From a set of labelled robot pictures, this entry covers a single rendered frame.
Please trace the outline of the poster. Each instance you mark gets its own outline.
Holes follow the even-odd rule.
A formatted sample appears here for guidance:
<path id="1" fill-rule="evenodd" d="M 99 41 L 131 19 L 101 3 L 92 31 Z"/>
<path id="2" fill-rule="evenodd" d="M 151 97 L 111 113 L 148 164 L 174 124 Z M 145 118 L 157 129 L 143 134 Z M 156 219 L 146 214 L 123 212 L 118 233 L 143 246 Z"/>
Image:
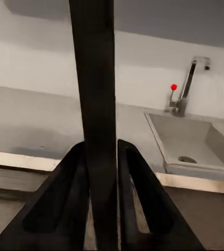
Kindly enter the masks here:
<path id="1" fill-rule="evenodd" d="M 69 0 L 97 251 L 118 251 L 114 0 Z"/>

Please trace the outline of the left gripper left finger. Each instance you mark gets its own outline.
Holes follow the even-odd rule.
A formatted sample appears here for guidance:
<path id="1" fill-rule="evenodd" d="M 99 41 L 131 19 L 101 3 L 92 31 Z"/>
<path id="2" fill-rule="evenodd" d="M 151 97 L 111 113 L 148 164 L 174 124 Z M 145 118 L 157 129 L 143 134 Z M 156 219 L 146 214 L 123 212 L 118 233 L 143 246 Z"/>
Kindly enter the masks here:
<path id="1" fill-rule="evenodd" d="M 0 251 L 83 251 L 89 198 L 85 141 L 71 148 L 0 234 Z"/>

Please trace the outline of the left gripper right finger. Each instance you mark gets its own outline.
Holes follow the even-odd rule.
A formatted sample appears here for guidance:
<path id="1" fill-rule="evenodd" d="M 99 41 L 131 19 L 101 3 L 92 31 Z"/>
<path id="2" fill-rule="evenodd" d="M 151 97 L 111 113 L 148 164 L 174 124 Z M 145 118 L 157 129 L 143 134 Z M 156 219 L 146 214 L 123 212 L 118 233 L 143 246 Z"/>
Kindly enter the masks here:
<path id="1" fill-rule="evenodd" d="M 117 168 L 121 251 L 206 251 L 138 149 L 121 139 Z M 130 174 L 150 233 L 138 230 Z"/>

